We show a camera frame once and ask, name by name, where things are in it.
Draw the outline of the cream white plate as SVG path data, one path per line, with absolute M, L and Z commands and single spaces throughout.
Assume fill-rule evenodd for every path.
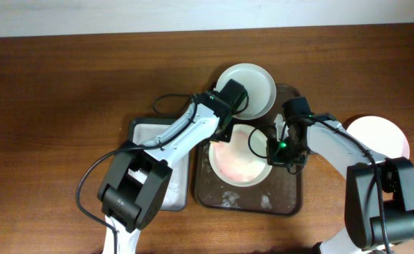
M 233 126 L 231 140 L 211 142 L 208 159 L 214 173 L 224 182 L 236 187 L 251 187 L 265 180 L 272 170 L 267 160 L 254 155 L 248 147 L 259 155 L 266 152 L 267 137 L 262 131 L 245 124 Z

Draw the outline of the pink white plate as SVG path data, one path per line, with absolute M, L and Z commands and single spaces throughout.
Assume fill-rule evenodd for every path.
M 380 116 L 361 116 L 346 130 L 364 145 L 389 158 L 410 158 L 410 145 L 404 132 L 393 122 Z

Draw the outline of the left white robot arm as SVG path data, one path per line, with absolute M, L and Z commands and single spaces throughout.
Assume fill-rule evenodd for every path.
M 113 161 L 97 197 L 112 238 L 104 253 L 134 253 L 140 232 L 164 201 L 174 165 L 204 140 L 230 141 L 231 121 L 248 92 L 230 80 L 220 91 L 191 97 L 186 112 L 163 133 L 140 144 L 128 141 Z

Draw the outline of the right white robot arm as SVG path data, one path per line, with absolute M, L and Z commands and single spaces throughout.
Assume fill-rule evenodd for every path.
M 390 253 L 414 240 L 414 165 L 375 152 L 331 114 L 314 114 L 305 97 L 282 105 L 282 127 L 267 141 L 267 163 L 299 174 L 310 155 L 325 158 L 346 180 L 345 227 L 313 253 Z

